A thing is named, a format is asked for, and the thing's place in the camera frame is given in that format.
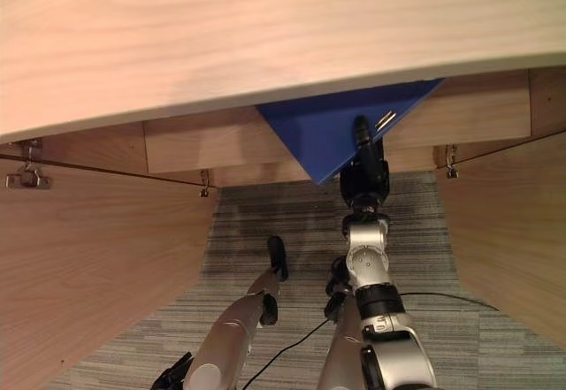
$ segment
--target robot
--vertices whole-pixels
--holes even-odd
[[[417,390],[437,386],[431,362],[389,277],[389,218],[379,213],[389,194],[383,142],[356,118],[357,154],[340,171],[342,198],[352,210],[342,222],[348,251],[336,258],[326,286],[325,315],[336,323],[317,390]],[[283,241],[268,240],[271,266],[211,327],[198,354],[184,355],[151,390],[235,390],[258,324],[277,322],[279,283],[288,277]]]

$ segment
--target metal hinge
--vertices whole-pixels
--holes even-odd
[[[203,183],[203,187],[201,188],[201,197],[208,197],[209,196],[209,185],[210,185],[210,175],[209,171],[202,170],[201,171],[201,182]]]
[[[51,179],[43,176],[41,165],[36,162],[42,159],[42,140],[35,138],[17,142],[21,146],[22,156],[27,160],[17,172],[6,176],[6,187],[10,189],[49,189]]]
[[[458,171],[454,167],[456,161],[456,146],[446,146],[446,176],[449,180],[458,177]]]

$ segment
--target cabinet hinge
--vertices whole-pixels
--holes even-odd
[[[26,162],[15,172],[6,176],[6,187],[10,189],[49,189],[51,178],[43,176],[41,165],[43,143],[41,138],[16,142],[21,147],[21,156]]]

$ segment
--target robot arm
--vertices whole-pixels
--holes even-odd
[[[430,360],[389,277],[389,219],[378,213],[389,194],[383,142],[373,143],[364,117],[356,119],[354,135],[358,155],[340,172],[342,197],[353,210],[342,224],[348,253],[335,262],[340,267],[333,268],[332,281],[346,288],[349,295],[340,311],[345,317],[339,319],[317,390],[356,390],[363,388],[356,384],[360,379],[367,390],[434,388],[436,378]],[[333,292],[332,287],[327,287],[327,293]],[[346,335],[344,324],[352,322],[358,323],[359,335],[349,332],[346,350],[340,337]],[[357,367],[351,363],[356,351],[361,361]],[[347,374],[351,384],[343,380]]]

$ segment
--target metallic silver robot part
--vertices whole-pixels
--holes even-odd
[[[318,379],[317,390],[365,389],[360,363],[361,348],[360,314],[356,299],[349,295],[340,308],[338,324]]]
[[[270,268],[211,327],[188,369],[183,390],[233,390],[240,376],[259,318],[264,296],[279,299],[279,282]]]
[[[346,265],[354,291],[391,283],[386,256],[387,231],[385,220],[350,225]],[[432,364],[410,315],[394,312],[360,320],[361,330],[368,326],[373,335],[364,337],[362,346],[373,348],[384,390],[394,390],[403,385],[437,386]],[[380,334],[388,334],[388,338],[380,338]]]
[[[385,220],[350,225],[346,266],[354,291],[360,287],[391,282],[386,255],[387,230]]]

